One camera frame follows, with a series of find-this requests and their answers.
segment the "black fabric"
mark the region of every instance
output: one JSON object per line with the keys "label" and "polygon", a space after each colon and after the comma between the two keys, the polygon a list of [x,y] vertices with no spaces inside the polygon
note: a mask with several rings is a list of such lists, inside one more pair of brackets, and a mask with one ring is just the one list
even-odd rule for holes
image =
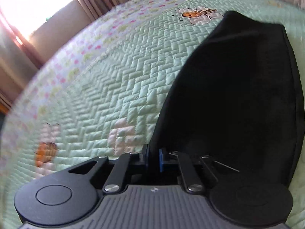
{"label": "black fabric", "polygon": [[149,143],[212,155],[244,173],[289,185],[304,138],[304,101],[285,28],[235,11],[192,53]]}

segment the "black garment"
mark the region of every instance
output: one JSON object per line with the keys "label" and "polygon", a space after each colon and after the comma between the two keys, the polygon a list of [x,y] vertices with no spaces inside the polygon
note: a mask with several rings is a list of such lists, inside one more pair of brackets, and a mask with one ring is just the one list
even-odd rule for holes
{"label": "black garment", "polygon": [[235,11],[192,53],[149,143],[289,185],[304,138],[299,72],[283,25]]}

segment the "beige wall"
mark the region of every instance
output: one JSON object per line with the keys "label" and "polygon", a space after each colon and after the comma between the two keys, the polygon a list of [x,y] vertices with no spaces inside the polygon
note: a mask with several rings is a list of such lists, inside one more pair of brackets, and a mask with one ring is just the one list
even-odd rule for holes
{"label": "beige wall", "polygon": [[49,60],[68,40],[91,23],[77,0],[59,10],[30,37],[44,61]]}

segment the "white logo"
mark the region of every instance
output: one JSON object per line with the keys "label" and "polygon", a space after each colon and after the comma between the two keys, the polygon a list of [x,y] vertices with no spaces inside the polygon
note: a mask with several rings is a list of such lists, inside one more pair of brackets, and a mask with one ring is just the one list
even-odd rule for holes
{"label": "white logo", "polygon": [[152,192],[158,192],[158,191],[159,191],[159,189],[158,189],[158,188],[156,188],[156,187],[154,187],[154,188],[152,188],[152,189],[151,189],[151,191],[152,191]]}

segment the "orange bee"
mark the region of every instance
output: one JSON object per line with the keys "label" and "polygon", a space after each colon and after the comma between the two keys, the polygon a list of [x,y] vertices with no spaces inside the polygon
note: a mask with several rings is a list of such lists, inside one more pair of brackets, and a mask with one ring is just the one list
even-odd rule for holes
{"label": "orange bee", "polygon": [[221,14],[216,12],[214,8],[207,7],[197,7],[196,9],[192,8],[179,8],[175,12],[181,16],[179,21],[182,21],[183,17],[189,18],[189,22],[193,25],[202,25],[209,23],[212,19],[218,19],[223,17]]}
{"label": "orange bee", "polygon": [[49,163],[55,157],[57,145],[54,143],[56,136],[60,132],[59,124],[51,127],[49,124],[44,124],[41,131],[41,140],[37,148],[35,165],[43,167],[45,163]]}

